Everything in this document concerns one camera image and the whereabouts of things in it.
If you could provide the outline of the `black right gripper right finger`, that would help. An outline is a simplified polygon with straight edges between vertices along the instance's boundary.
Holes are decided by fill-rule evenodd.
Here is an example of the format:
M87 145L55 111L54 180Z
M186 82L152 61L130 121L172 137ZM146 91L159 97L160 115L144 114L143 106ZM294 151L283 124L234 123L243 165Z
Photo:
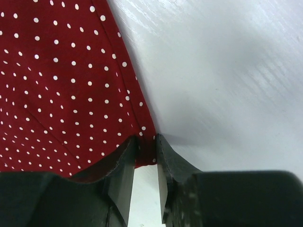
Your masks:
M156 136L162 223L167 227L201 227L197 177L202 173L179 155L161 134Z

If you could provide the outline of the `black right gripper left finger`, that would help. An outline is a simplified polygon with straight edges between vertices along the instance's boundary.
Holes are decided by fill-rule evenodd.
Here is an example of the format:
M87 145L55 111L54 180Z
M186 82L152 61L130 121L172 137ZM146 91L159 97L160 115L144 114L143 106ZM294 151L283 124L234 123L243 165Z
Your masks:
M130 136L113 153L70 178L97 186L106 206L104 227L128 224L137 153L137 138Z

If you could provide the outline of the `red polka dot skirt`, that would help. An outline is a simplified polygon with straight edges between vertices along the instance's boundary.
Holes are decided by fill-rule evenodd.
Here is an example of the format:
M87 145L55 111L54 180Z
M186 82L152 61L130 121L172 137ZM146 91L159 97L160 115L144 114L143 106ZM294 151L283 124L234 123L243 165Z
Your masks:
M156 163L154 124L105 0L0 3L0 170L70 177L137 136Z

